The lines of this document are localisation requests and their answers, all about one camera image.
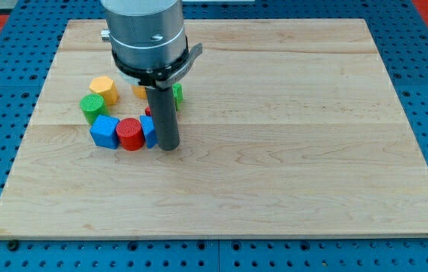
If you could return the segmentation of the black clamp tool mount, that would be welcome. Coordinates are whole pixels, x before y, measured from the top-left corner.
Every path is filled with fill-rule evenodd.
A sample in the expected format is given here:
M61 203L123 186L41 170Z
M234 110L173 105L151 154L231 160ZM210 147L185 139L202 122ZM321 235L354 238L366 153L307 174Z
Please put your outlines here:
M198 43L191 49L186 47L172 64L158 69L141 70L127 65L112 50L112 58L122 78L131 85L165 89L179 82L192 68L196 58L203 53L203 44Z

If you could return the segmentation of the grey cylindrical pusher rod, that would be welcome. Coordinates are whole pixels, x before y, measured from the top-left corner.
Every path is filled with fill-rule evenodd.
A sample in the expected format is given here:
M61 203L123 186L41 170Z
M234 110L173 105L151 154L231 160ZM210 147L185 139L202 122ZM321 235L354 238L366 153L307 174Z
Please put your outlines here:
M176 149L180 144L173 88L147 88L146 96L162 150Z

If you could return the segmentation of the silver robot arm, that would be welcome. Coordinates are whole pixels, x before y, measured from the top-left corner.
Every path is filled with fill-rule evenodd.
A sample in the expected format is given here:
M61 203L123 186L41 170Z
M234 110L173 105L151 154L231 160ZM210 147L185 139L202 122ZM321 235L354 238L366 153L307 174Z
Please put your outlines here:
M162 150L174 150L180 134L173 86L190 71L203 46L189 46L181 0L101 0L112 57L122 77L146 88Z

